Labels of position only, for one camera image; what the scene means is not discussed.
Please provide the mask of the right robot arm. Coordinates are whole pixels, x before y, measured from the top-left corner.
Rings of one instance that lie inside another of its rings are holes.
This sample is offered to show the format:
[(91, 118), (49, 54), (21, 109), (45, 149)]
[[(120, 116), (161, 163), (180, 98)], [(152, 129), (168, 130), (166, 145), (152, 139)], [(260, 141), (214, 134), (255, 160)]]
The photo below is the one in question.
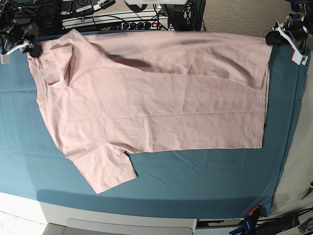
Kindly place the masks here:
[(9, 56), (15, 51), (29, 53), (31, 57), (39, 58), (42, 48), (31, 34), (32, 22), (18, 24), (14, 17), (18, 9), (4, 8), (0, 12), (0, 42), (1, 56)]

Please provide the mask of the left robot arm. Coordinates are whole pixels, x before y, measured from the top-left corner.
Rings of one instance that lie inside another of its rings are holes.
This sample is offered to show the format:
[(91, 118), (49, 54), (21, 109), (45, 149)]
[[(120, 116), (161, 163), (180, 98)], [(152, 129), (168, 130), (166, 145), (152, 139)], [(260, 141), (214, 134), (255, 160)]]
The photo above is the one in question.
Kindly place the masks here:
[(285, 21), (276, 22), (266, 35), (266, 44), (279, 46), (289, 44), (301, 55), (305, 54), (308, 40), (313, 37), (313, 2), (311, 0), (290, 0), (292, 13)]

